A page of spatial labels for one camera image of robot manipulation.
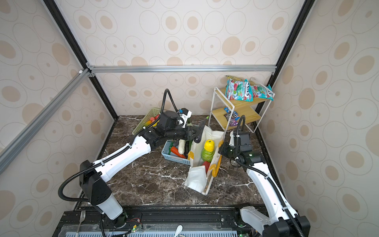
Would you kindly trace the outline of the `yellow toy bell pepper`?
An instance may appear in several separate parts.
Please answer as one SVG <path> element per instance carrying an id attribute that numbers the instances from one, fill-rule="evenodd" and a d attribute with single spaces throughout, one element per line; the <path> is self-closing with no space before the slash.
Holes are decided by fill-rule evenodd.
<path id="1" fill-rule="evenodd" d="M 204 143 L 204 150 L 207 152 L 213 152 L 215 150 L 215 142 L 213 140 L 207 140 Z"/>

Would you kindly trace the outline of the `white grocery bag yellow handles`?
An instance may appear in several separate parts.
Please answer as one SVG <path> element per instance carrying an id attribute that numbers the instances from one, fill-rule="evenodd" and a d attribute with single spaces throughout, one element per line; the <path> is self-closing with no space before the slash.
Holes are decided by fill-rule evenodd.
<path id="1" fill-rule="evenodd" d="M 219 149 L 224 143 L 225 133 L 213 131 L 205 126 L 200 143 L 192 142 L 188 153 L 190 168 L 184 185 L 206 196 L 217 177 L 222 155 Z"/>

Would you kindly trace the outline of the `green toy cabbage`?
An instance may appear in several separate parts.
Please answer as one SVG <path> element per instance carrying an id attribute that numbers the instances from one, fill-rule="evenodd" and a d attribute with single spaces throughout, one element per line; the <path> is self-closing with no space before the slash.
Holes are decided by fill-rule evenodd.
<path id="1" fill-rule="evenodd" d="M 201 158 L 204 162 L 209 162 L 211 163 L 214 157 L 215 151 L 207 151 L 205 149 L 202 150 L 201 152 Z"/>

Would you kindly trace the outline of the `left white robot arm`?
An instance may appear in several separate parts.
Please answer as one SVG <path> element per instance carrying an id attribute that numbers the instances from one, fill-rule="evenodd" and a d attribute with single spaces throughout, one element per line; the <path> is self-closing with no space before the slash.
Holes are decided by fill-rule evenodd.
<path id="1" fill-rule="evenodd" d="M 138 158 L 148 154 L 168 140 L 184 140 L 199 143 L 206 122 L 198 125 L 188 122 L 191 117 L 186 108 L 166 111 L 161 107 L 160 114 L 151 124 L 136 133 L 132 141 L 100 160 L 81 164 L 80 171 L 67 178 L 58 188 L 60 199 L 72 202 L 88 202 L 111 221 L 123 225 L 127 214 L 107 185 L 119 171 Z M 64 188 L 78 178 L 84 198 L 72 198 L 64 194 Z"/>

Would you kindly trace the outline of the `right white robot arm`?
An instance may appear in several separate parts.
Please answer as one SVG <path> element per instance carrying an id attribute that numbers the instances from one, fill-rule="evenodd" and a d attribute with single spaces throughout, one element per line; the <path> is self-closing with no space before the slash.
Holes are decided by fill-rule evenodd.
<path id="1" fill-rule="evenodd" d="M 219 154 L 246 171 L 260 193 L 267 214 L 253 206 L 239 207 L 236 224 L 249 225 L 262 237 L 307 237 L 310 222 L 287 201 L 270 174 L 265 158 L 253 151 L 249 132 L 244 130 L 245 121 L 245 116 L 241 116 L 231 133 L 230 142 L 219 148 Z"/>

